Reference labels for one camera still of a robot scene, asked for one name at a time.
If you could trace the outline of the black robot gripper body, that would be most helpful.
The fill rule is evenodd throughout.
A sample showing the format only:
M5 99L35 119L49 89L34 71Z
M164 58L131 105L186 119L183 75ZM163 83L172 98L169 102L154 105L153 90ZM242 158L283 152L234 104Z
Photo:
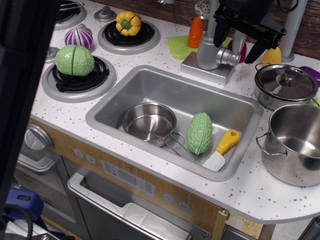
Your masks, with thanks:
M216 23L218 19L226 19L230 29L255 40L263 37L279 40L287 30L270 14L273 4L273 0L220 0L214 18Z

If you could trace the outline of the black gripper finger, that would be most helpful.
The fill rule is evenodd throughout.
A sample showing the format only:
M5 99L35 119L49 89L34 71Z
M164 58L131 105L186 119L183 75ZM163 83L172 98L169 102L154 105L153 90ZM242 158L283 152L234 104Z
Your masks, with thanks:
M229 34L230 28L231 25L226 19L219 18L217 20L213 38L213 43L217 48L222 46Z
M266 38L259 39L251 48L247 57L244 60L245 64L254 63L259 56L261 56L265 50L275 49L278 46L277 40L269 40Z

